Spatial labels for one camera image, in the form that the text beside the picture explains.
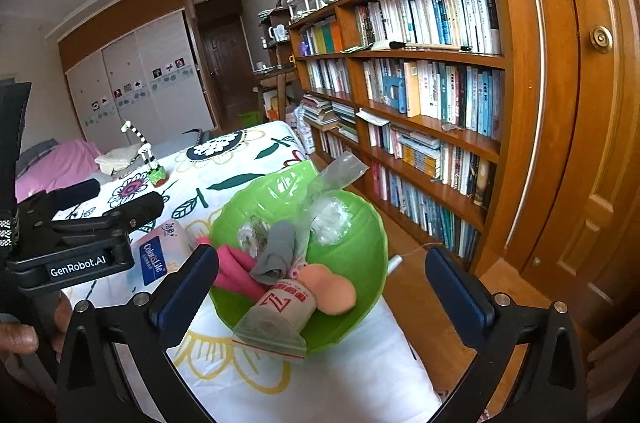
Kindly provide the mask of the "person's left hand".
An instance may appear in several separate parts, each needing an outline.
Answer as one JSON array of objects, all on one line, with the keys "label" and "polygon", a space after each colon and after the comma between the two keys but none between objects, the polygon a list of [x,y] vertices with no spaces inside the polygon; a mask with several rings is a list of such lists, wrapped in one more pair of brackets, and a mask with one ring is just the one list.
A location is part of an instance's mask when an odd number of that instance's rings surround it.
[{"label": "person's left hand", "polygon": [[[73,309],[70,300],[64,293],[58,295],[58,305],[53,311],[55,333],[51,337],[51,346],[58,359],[62,356],[65,336]],[[37,351],[39,339],[36,331],[30,325],[18,322],[1,323],[1,350],[7,353],[30,355]]]}]

